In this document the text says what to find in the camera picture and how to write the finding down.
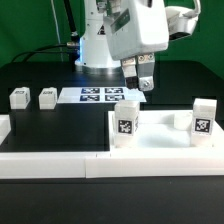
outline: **white cube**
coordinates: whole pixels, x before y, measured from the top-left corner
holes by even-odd
[[[217,100],[196,99],[191,129],[192,146],[212,146]]]
[[[39,95],[39,105],[41,110],[53,110],[57,103],[57,89],[44,88]]]
[[[30,102],[30,89],[16,88],[9,96],[11,109],[26,109]]]
[[[138,128],[140,103],[120,100],[115,105],[116,134],[133,136]]]

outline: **blue light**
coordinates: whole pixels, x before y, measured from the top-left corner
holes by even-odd
[[[80,47],[80,49],[79,49],[79,53],[80,53],[79,61],[80,62],[83,62],[82,46],[83,46],[83,43],[82,43],[82,38],[81,38],[80,41],[79,41],[79,47]]]

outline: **black tabletop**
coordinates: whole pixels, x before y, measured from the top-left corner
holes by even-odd
[[[14,63],[0,70],[0,114],[12,131],[1,152],[108,150],[107,111],[114,104],[60,104],[40,111],[44,87],[123,86],[122,75],[73,73],[68,63]],[[32,101],[12,111],[9,94],[30,87]],[[224,81],[197,62],[158,62],[155,89],[141,110],[192,109],[196,97],[218,100],[224,127]],[[224,177],[0,180],[4,224],[223,224]]]
[[[224,81],[197,62],[158,62],[155,88],[146,92],[141,110],[192,109],[196,97],[217,99],[217,122],[223,126]],[[114,104],[57,104],[53,111],[39,109],[43,88],[124,86],[122,74],[90,75],[72,72],[69,63],[13,63],[0,70],[0,113],[9,114],[12,131],[1,152],[108,151],[107,112]],[[9,95],[29,87],[26,110],[11,110]]]

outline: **black cable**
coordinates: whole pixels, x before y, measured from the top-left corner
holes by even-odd
[[[73,54],[73,53],[69,52],[69,51],[27,51],[27,52],[23,52],[23,53],[16,55],[12,59],[11,63],[13,63],[18,57],[25,55],[25,54],[35,55],[35,54]]]
[[[71,33],[74,33],[74,32],[76,32],[76,27],[75,27],[75,22],[74,22],[74,18],[73,18],[73,14],[72,14],[70,1],[69,0],[64,0],[64,5],[65,5],[65,10],[66,10],[66,13],[67,13],[67,17],[68,17],[68,23],[69,23],[70,31],[71,31]]]
[[[67,47],[67,44],[48,45],[45,47],[37,48],[35,51],[28,53],[28,55],[23,59],[23,62],[26,62],[29,58],[31,58],[35,54],[36,51],[44,51],[44,50],[49,50],[49,49],[59,48],[59,47]]]

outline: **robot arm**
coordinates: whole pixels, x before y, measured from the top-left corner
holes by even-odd
[[[128,88],[154,88],[154,53],[168,48],[170,40],[193,33],[200,14],[195,9],[165,7],[163,0],[96,0],[109,52],[120,61]]]
[[[169,41],[163,0],[109,0],[104,27],[110,54],[120,60],[128,88],[154,87],[154,53]]]

